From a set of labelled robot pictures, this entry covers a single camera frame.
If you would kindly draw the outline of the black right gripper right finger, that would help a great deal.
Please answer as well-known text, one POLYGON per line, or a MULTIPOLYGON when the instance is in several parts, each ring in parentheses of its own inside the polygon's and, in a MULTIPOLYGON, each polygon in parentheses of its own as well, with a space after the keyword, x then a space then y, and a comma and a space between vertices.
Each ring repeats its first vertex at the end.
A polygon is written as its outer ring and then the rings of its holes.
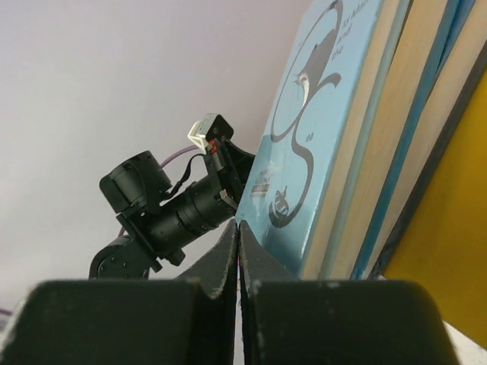
POLYGON ((238 226, 247 364, 456 364, 438 307, 412 281, 296 278, 238 226))

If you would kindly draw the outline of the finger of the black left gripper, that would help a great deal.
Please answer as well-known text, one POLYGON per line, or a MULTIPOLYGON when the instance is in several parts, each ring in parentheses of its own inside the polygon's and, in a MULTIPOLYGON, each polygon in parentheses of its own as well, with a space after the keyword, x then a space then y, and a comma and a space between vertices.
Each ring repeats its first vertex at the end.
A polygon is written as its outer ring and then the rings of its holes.
POLYGON ((228 167, 230 187, 228 195, 232 205, 239 205, 244 188, 247 184, 255 155, 251 154, 233 142, 228 141, 228 167))

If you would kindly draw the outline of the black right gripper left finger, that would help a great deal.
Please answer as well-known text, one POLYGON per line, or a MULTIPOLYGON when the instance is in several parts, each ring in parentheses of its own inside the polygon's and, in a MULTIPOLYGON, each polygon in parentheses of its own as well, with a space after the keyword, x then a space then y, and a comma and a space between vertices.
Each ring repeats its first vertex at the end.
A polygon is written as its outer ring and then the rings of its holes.
POLYGON ((185 272, 162 280, 37 284, 1 336, 3 364, 230 364, 238 228, 185 272))

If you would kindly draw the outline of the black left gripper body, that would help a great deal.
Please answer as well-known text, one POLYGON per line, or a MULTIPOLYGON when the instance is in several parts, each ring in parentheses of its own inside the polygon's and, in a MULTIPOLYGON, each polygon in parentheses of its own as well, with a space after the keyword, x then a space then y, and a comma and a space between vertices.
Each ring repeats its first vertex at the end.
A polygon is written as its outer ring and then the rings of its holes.
POLYGON ((230 219, 243 190, 238 177, 240 151, 229 140, 213 141, 203 157, 207 175, 196 183, 196 209, 203 219, 230 219))

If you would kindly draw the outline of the light blue Old Man book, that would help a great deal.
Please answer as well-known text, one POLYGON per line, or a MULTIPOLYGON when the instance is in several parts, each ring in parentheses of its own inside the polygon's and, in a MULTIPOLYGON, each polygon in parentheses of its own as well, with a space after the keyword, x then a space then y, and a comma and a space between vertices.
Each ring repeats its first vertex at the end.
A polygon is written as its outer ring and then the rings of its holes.
POLYGON ((237 209, 257 242, 316 279, 407 1, 315 1, 298 27, 237 209))

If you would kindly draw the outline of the dark Wuthering Heights book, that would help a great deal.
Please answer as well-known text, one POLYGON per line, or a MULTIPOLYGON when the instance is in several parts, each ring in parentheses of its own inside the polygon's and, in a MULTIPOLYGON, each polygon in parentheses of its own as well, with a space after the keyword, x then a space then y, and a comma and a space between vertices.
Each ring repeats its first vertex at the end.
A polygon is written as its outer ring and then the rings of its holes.
POLYGON ((364 246, 371 249, 353 277, 375 279, 389 262, 486 69, 486 3, 462 1, 415 125, 399 141, 364 246))

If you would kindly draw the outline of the blue 20000 Leagues book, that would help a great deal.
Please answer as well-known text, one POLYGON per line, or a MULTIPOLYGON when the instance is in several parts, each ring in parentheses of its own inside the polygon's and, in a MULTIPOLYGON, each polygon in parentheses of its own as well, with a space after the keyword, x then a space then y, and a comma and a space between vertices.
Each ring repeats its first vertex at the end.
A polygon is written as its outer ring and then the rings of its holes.
POLYGON ((321 277, 352 273, 428 57, 440 56, 458 7, 456 1, 413 1, 380 93, 370 100, 329 237, 321 277))

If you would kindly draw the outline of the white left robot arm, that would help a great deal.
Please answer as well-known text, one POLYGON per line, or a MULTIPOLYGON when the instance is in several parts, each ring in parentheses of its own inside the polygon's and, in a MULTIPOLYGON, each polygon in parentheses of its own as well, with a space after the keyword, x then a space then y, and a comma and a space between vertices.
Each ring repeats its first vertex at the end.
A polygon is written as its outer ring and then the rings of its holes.
POLYGON ((191 161, 172 183, 150 151, 122 162, 99 187, 121 231, 89 267, 90 279, 146 279, 161 261, 178 266, 184 247, 237 212, 255 156, 230 141, 214 139, 200 152, 206 175, 190 182, 191 161))

